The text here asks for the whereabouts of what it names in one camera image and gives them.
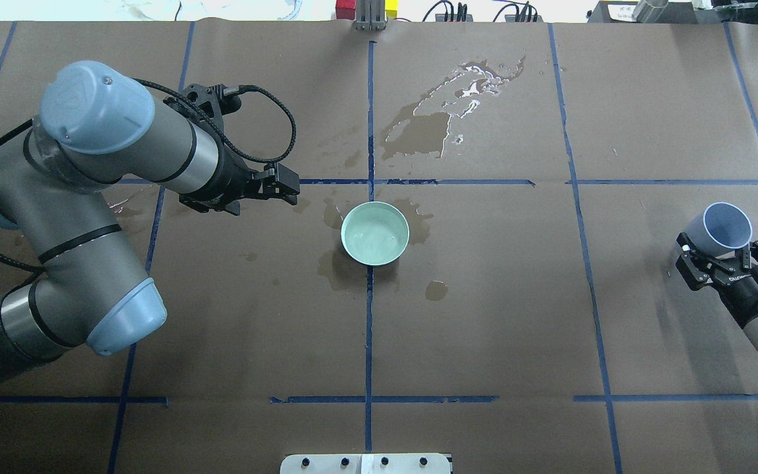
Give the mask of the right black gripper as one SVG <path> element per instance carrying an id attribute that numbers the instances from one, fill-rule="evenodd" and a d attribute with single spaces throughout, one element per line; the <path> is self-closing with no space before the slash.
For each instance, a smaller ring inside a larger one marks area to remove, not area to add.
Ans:
<path id="1" fill-rule="evenodd" d="M 720 260 L 697 249 L 688 234 L 676 238 L 680 255 L 676 269 L 691 291 L 716 287 L 719 298 L 740 327 L 758 317 L 758 240 L 734 251 L 734 258 Z M 748 274 L 730 281 L 737 274 Z"/>

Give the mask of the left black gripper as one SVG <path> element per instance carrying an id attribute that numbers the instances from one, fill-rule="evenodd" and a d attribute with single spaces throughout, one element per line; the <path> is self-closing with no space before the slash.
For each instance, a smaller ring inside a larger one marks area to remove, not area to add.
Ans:
<path id="1" fill-rule="evenodd" d="M 202 189 L 180 194 L 178 202 L 198 213 L 215 211 L 238 216 L 240 200 L 282 200 L 297 205 L 299 192 L 299 175 L 285 165 L 265 165 L 256 171 L 240 156 L 226 154 Z"/>

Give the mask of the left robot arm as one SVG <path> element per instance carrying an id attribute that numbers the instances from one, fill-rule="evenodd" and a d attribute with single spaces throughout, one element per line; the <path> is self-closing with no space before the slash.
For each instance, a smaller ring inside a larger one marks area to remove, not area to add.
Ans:
<path id="1" fill-rule="evenodd" d="M 156 283 L 103 191 L 135 175 L 195 212 L 238 215 L 243 199 L 297 204 L 298 174 L 282 157 L 237 148 L 223 118 L 258 85 L 181 91 L 75 62 L 46 86 L 39 113 L 0 138 L 0 228 L 21 231 L 34 265 L 0 254 L 30 278 L 0 295 L 0 384 L 86 345 L 99 356 L 141 341 L 166 321 Z"/>

